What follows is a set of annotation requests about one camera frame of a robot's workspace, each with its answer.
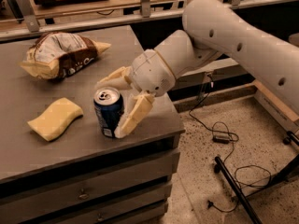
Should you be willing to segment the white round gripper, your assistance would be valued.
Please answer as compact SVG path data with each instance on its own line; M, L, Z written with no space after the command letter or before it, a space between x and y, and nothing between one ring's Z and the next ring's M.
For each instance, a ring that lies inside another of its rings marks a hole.
M126 97L115 136L123 138L129 135L153 108L154 96L163 96L174 87L175 81L172 71L153 49L146 49L135 58L131 68L123 66L99 80L95 85L97 90L104 87L129 90L132 83L138 91L142 91Z

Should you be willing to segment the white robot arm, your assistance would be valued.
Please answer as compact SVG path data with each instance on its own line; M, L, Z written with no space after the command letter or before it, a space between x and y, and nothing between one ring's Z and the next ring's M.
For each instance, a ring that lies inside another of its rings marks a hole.
M299 111L299 48L255 28L218 0L192 0L182 14L183 28L132 64L98 81L96 87L134 89L114 134L130 134L151 111L154 99L170 91L185 73L222 54L247 72L293 111Z

